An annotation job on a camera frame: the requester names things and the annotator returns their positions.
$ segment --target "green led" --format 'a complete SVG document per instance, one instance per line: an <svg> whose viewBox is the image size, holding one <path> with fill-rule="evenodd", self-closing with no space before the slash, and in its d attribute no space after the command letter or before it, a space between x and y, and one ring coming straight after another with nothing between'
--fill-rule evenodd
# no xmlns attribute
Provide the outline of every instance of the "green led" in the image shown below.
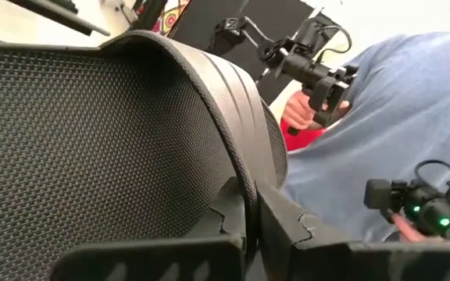
<svg viewBox="0 0 450 281"><path fill-rule="evenodd" d="M441 219L438 223L441 224L441 226L448 226L450 223L449 219Z"/></svg>

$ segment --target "black cable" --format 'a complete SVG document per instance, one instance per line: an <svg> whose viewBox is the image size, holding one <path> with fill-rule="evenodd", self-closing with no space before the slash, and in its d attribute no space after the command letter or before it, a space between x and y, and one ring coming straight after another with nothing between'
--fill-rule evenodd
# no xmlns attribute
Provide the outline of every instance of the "black cable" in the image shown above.
<svg viewBox="0 0 450 281"><path fill-rule="evenodd" d="M427 184L427 185L429 185L429 186L432 187L433 185L429 184L429 183L428 183L428 182L420 175L420 169L423 168L425 165L429 165L429 164L440 164L440 165L443 165L444 167L447 167L447 168L449 169L449 171L450 171L450 165L449 165L447 162L444 162L444 161L442 161L442 160L436 160L436 159L425 160L425 161L422 161L422 162L418 163L418 165L416 165L416 167L414 168L414 174L416 175L416 178L417 178L420 182L422 182L422 183L424 183L424 184Z"/></svg>
<svg viewBox="0 0 450 281"><path fill-rule="evenodd" d="M326 51L332 51L332 52L335 52L335 53L338 53L338 54L344 54L344 53L350 51L350 49L352 48L352 44L353 44L352 43L352 38L350 37L350 34L348 33L348 31L345 28L340 27L340 26L327 26L327 27L320 28L319 31L333 30L333 29L339 30L339 31L341 31L343 33L343 35L347 38L348 47L344 51L333 49L333 48L326 48L320 53L319 57L316 60L316 63L321 63L322 62L322 58L324 57L324 53Z"/></svg>

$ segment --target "hand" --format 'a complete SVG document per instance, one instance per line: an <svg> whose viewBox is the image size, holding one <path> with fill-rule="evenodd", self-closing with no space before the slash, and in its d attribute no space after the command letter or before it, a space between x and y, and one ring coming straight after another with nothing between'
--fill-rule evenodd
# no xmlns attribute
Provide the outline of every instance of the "hand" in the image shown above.
<svg viewBox="0 0 450 281"><path fill-rule="evenodd" d="M289 126L298 130L321 129L321 125L312 121L316 112L310 108L309 99L310 97L303 94L302 91L295 92L287 101L282 119L284 119ZM349 109L350 104L348 101L342 101L337 113L337 120L343 117Z"/></svg>
<svg viewBox="0 0 450 281"><path fill-rule="evenodd" d="M441 237L425 237L418 230L414 229L409 222L399 214L392 214L391 219L394 221L394 224L397 226L398 231L400 232L401 240L407 242L421 242L425 240L436 240L442 241Z"/></svg>

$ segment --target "gray t-shirt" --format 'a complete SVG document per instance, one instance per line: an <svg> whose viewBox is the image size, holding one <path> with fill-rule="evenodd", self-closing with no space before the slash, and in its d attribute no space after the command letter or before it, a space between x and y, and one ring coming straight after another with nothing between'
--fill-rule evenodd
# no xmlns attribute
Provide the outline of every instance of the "gray t-shirt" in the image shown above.
<svg viewBox="0 0 450 281"><path fill-rule="evenodd" d="M289 154L284 193L354 239L383 240L394 230L363 204L368 179L412 180L426 159L450 163L450 34L395 37L354 62L352 109L321 138ZM445 191L450 174L422 169Z"/></svg>

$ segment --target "camera rig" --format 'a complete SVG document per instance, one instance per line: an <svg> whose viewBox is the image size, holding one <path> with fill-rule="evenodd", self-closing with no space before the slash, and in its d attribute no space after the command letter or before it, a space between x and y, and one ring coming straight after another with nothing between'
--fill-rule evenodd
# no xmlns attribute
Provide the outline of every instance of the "camera rig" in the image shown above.
<svg viewBox="0 0 450 281"><path fill-rule="evenodd" d="M327 30L340 30L348 40L348 49L339 51L324 49L317 59L318 51L329 41ZM223 55L244 41L251 42L259 60L266 70L259 76L273 73L276 77L284 74L302 84L304 94L310 96L309 106L315 111L313 121L327 127L337 121L340 103L355 79L358 66L344 66L332 69L322 63L327 51L344 53L352 46L348 32L322 16L310 16L303 22L293 38L273 41L269 39L247 16L228 18L216 25L215 37L207 52ZM289 128L290 134L298 131Z"/></svg>
<svg viewBox="0 0 450 281"><path fill-rule="evenodd" d="M380 209L383 217L392 223L390 214L403 211L416 229L427 236L440 236L450 240L450 181L443 194L421 175L421 167L429 164L450 165L440 160L426 160L415 168L416 180L407 183L394 180L369 180L366 185L364 204Z"/></svg>

